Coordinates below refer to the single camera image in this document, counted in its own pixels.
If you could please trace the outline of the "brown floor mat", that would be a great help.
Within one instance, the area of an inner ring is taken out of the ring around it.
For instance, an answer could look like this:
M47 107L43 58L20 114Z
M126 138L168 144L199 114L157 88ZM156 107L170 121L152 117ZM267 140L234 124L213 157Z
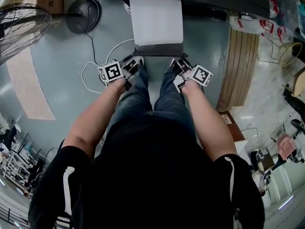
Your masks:
M55 121L36 74L30 48L10 58L6 65L14 91L27 118Z

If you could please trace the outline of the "person's black shirt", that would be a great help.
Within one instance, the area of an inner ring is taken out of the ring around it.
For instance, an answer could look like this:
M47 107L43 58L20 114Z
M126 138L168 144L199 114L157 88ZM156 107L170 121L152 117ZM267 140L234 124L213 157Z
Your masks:
M196 140L161 119L115 124L90 159L62 148L33 194L31 229L64 215L67 168L73 229L263 229L264 205L238 155L212 161Z

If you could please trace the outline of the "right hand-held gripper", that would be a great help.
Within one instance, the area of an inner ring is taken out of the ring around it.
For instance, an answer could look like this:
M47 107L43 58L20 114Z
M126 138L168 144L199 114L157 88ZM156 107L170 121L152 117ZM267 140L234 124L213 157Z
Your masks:
M188 55L183 54L183 58L175 58L177 61L173 71L176 75L173 84L177 91L180 93L181 89L185 86L185 82L193 80L197 82L201 87L206 87L213 74L201 65L191 65L187 59Z

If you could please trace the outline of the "black pedestal fan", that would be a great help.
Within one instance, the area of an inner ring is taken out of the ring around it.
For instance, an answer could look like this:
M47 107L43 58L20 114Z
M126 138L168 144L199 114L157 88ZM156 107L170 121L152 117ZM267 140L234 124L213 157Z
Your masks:
M52 14L30 3L0 7L0 66L38 41L55 21L64 20L74 34L92 31L102 16L97 0L76 0L67 12Z

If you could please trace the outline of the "clear plastic storage box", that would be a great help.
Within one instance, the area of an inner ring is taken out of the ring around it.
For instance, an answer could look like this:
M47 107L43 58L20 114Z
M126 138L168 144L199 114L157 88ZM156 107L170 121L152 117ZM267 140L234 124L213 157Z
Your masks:
M305 2L300 0L270 0L276 4L276 16L270 18L287 31L305 39Z

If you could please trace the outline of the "person's right forearm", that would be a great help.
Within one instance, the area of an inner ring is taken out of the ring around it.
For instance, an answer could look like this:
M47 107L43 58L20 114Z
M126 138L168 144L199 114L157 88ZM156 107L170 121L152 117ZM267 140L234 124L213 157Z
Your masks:
M182 92L187 97L200 143L211 160L215 161L228 154L236 155L237 150L229 128L221 115L211 106L200 85L188 80Z

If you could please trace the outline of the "wooden slatted mat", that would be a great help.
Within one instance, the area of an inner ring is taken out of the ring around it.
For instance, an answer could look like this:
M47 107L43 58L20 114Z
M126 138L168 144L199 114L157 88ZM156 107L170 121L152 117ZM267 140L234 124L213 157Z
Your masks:
M252 82L259 35L229 28L224 76L216 110L230 111L245 104Z

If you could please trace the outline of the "person's left forearm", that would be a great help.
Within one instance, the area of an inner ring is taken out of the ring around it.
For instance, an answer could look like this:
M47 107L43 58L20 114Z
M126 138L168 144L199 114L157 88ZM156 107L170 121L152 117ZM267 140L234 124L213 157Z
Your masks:
M75 120L62 147L77 147L89 158L94 158L96 146L102 139L114 113L126 80L119 78L109 83L100 96Z

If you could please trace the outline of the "person's blue jeans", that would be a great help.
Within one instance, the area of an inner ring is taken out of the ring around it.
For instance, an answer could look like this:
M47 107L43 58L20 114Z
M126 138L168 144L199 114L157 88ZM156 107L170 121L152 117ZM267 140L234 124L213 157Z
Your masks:
M136 84L130 91L124 93L118 102L109 128L118 122L131 122L135 119L154 116L170 119L179 126L180 130L195 139L196 131L193 119L185 105L184 95L179 93L173 84L175 77L173 67L170 66L164 74L160 96L152 107L148 92L149 76L147 70L140 65L135 74Z

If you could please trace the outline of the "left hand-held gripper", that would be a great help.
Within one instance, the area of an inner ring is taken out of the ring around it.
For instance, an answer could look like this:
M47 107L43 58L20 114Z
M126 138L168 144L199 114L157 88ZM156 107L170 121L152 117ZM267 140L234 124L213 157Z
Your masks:
M126 91L130 91L135 85L134 75L137 63L138 56L130 54L122 62L112 61L103 66L98 66L98 71L104 83L110 83L120 78L125 79Z

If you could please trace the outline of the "white drawer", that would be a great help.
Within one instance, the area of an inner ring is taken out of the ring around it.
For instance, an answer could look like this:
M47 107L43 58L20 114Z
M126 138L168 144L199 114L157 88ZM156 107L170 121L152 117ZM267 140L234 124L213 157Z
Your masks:
M186 57L180 0L130 0L133 56Z

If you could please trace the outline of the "pink cloth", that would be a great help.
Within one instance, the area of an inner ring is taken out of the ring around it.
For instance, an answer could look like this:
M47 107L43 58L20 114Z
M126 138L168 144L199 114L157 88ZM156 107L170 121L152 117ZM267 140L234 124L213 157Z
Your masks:
M296 150L295 141L292 136L287 133L282 134L277 142L278 153L283 160L287 158Z

